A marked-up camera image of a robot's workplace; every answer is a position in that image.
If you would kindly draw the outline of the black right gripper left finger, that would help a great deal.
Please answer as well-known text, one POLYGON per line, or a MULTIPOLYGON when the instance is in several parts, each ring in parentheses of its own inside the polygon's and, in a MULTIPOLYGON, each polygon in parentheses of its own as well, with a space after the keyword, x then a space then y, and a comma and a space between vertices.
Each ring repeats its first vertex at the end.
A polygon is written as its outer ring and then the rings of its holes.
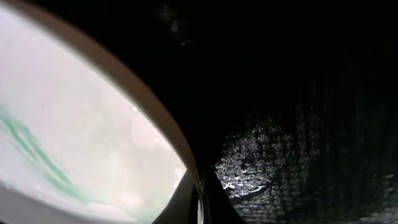
POLYGON ((197 189, 186 171, 169 203, 152 224, 197 224, 198 203, 197 189))

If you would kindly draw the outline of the round black tray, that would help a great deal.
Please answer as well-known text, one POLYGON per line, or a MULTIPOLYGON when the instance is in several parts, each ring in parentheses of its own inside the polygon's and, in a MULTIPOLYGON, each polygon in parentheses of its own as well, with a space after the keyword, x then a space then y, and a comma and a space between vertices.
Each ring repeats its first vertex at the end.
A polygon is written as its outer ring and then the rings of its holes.
POLYGON ((396 1, 38 1, 136 73, 244 223, 397 222, 396 1))

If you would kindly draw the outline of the white plate with green smear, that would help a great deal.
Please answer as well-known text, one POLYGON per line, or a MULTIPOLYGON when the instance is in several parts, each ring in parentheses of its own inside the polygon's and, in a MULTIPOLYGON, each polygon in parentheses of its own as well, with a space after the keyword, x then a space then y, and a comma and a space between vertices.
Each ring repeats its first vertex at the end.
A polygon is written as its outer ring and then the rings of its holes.
POLYGON ((1 2, 1 222, 152 223, 198 169, 140 78, 25 1, 1 2))

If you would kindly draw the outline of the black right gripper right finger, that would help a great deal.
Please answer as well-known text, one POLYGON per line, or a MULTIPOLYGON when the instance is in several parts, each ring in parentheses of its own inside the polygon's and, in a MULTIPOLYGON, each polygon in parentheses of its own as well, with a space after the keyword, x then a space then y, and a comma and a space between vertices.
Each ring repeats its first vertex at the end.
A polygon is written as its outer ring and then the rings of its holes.
POLYGON ((215 171, 208 167, 203 173, 204 223, 244 224, 225 194, 215 171))

